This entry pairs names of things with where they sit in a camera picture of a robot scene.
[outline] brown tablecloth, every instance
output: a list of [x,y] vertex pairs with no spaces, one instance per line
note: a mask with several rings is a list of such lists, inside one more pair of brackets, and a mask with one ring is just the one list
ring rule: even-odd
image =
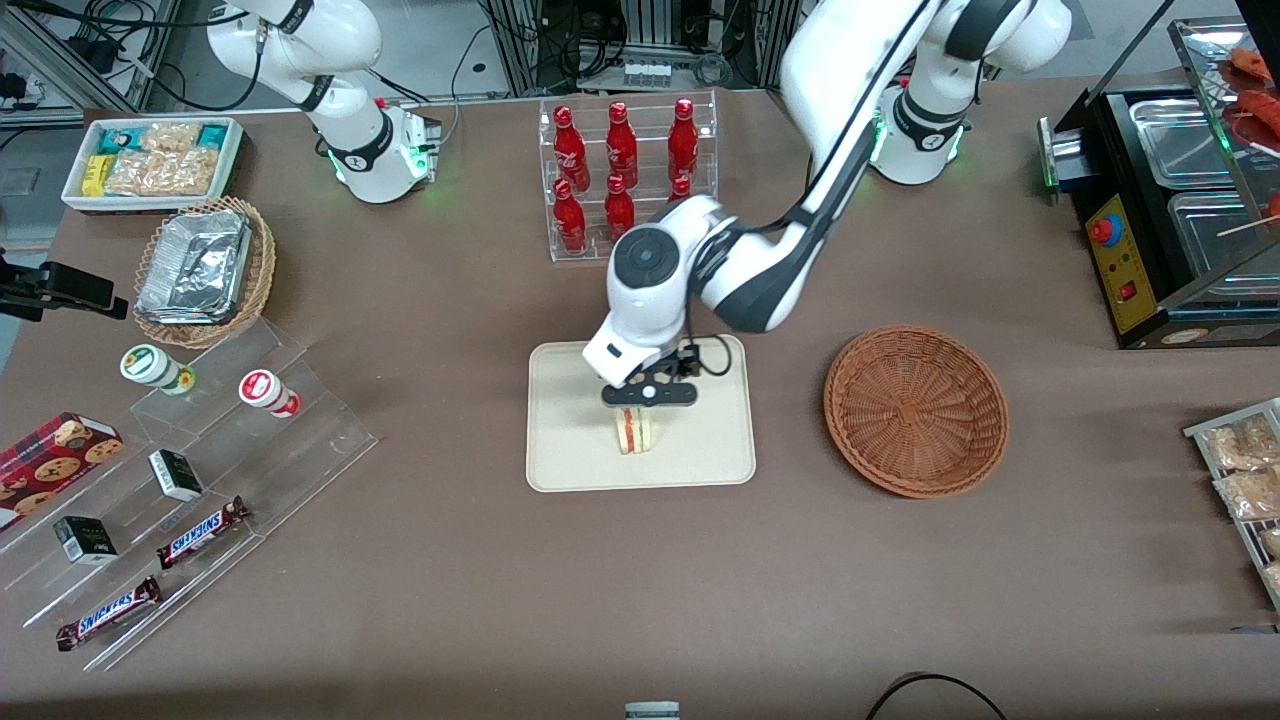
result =
[[[1070,205],[1036,192],[1034,120],[1079,90],[992,83],[937,182],[868,176],[791,319],[742,338],[751,482],[563,496],[525,483],[527,357],[595,331],[604,274],[547,258],[538,104],[465,108],[439,182],[388,206],[334,182],[301,114],[243,117],[233,190],[279,243],[268,316],[384,439],[110,673],[0,611],[0,715],[860,717],[911,670],[1020,717],[1272,715],[1280,638],[1228,630],[1275,616],[1180,429],[1280,395],[1280,354],[1114,350]],[[804,143],[769,96],[719,97],[722,200],[771,219]],[[129,288],[155,223],[68,213],[52,256]],[[887,495],[827,437],[827,364],[888,323],[960,338],[1004,384],[1009,454],[965,496]],[[72,311],[23,328],[0,441],[125,411],[142,389],[115,363],[141,338]],[[882,717],[982,716],[904,696]]]

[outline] skewer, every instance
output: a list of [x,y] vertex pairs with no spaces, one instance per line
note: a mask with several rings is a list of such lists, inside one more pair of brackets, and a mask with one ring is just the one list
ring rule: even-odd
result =
[[1217,237],[1224,237],[1224,236],[1228,236],[1228,234],[1231,234],[1231,233],[1236,233],[1236,232],[1240,232],[1240,231],[1247,231],[1249,228],[1256,228],[1256,227],[1258,227],[1258,225],[1261,225],[1263,223],[1274,223],[1275,220],[1280,220],[1280,215],[1271,215],[1268,218],[1262,218],[1261,220],[1253,220],[1252,223],[1245,223],[1245,224],[1243,224],[1243,225],[1240,225],[1238,228],[1231,228],[1231,229],[1222,231],[1222,232],[1217,233]]

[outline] red glass bottle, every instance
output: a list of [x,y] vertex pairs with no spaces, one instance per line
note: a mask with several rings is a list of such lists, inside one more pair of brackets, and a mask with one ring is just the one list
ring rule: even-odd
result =
[[667,174],[675,182],[681,173],[694,177],[698,172],[698,126],[694,124],[694,101],[676,100],[676,122],[667,136]]
[[609,242],[614,245],[622,240],[622,233],[636,224],[635,202],[627,195],[626,181],[618,173],[609,176],[609,196],[604,199],[604,217],[609,220]]
[[640,158],[636,150],[636,131],[627,120],[627,104],[609,104],[609,135],[604,138],[609,154],[609,172],[622,176],[628,188],[640,181]]
[[582,133],[573,127],[573,113],[561,105],[552,117],[556,120],[556,164],[561,174],[573,183],[579,192],[591,187],[591,173],[586,169],[586,143]]
[[676,179],[671,181],[671,197],[667,199],[667,202],[675,202],[689,197],[690,184],[692,183],[689,182],[689,176],[686,174],[681,174]]
[[582,205],[573,197],[573,188],[567,179],[556,178],[552,190],[556,192],[552,214],[556,215],[556,229],[564,243],[564,251],[581,255],[586,252],[586,217],[582,215]]

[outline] red cookie box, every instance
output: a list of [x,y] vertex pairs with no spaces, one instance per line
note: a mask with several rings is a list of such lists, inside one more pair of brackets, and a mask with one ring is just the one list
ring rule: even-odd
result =
[[0,452],[0,532],[123,447],[115,428],[63,413]]

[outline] wicker basket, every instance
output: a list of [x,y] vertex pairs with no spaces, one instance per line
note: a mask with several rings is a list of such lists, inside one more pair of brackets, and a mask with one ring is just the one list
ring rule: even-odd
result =
[[852,340],[827,373],[827,429],[873,483],[908,497],[973,488],[1005,455],[1009,409],[987,365],[928,328]]
[[[241,288],[243,299],[239,310],[229,323],[221,325],[161,325],[152,323],[138,315],[137,304],[133,307],[133,319],[142,327],[142,332],[156,342],[180,345],[191,350],[205,350],[219,340],[233,333],[238,327],[262,314],[266,297],[271,293],[271,273],[275,272],[275,240],[271,237],[271,228],[266,227],[262,215],[243,200],[234,197],[219,197],[191,208],[183,208],[178,214],[192,215],[197,213],[214,213],[218,210],[236,210],[243,213],[253,220],[253,237],[250,240],[250,256],[244,264],[244,284]],[[156,241],[164,224],[151,233],[151,242],[142,252],[142,263],[138,265],[136,279],[133,281],[134,293],[142,292],[142,282],[147,277],[151,266],[151,255],[155,254]]]

